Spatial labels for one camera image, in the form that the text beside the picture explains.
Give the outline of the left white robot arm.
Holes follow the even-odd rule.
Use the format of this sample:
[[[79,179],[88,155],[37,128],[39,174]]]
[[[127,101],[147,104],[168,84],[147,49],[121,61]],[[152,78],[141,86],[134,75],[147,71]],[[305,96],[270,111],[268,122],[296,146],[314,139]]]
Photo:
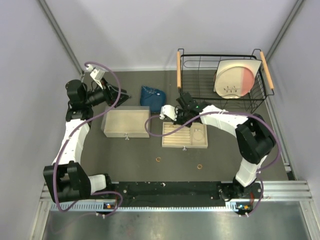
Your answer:
[[[89,199],[96,193],[109,198],[114,191],[106,173],[88,176],[81,167],[85,139],[91,128],[93,107],[101,103],[118,107],[130,98],[127,91],[118,89],[105,79],[101,86],[89,90],[78,79],[65,85],[69,98],[65,134],[60,151],[52,165],[45,166],[43,176],[54,202],[64,203]]]

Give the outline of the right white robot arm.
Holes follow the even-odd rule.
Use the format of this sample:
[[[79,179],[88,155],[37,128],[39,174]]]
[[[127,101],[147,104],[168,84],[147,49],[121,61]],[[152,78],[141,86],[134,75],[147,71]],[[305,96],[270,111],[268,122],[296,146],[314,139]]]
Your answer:
[[[230,198],[245,198],[252,191],[262,163],[276,145],[271,128],[264,124],[259,114],[232,114],[207,102],[198,103],[189,93],[181,95],[176,101],[180,107],[171,106],[167,110],[163,107],[161,110],[174,124],[190,127],[193,123],[191,119],[194,119],[195,122],[218,128],[236,138],[242,160],[231,189],[225,193]]]

